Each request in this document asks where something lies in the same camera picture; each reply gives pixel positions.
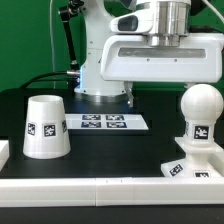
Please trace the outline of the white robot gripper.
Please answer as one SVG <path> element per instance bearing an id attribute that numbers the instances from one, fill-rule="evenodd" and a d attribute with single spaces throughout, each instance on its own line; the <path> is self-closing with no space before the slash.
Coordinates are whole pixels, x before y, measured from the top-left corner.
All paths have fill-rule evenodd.
<path id="1" fill-rule="evenodd" d="M 182 82 L 185 90 L 196 83 L 216 83 L 222 76 L 224 35 L 193 33 L 177 47 L 151 47 L 142 35 L 114 35 L 103 48 L 101 76 L 124 82 L 133 107 L 132 82 Z"/>

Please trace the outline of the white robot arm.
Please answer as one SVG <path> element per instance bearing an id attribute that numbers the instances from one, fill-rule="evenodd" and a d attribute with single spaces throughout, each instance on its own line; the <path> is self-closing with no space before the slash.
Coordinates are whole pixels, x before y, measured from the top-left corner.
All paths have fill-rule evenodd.
<path id="1" fill-rule="evenodd" d="M 216 83 L 224 34 L 189 30 L 194 0 L 120 0 L 131 12 L 114 17 L 104 0 L 84 0 L 86 60 L 78 98 L 133 99 L 134 82 Z"/>

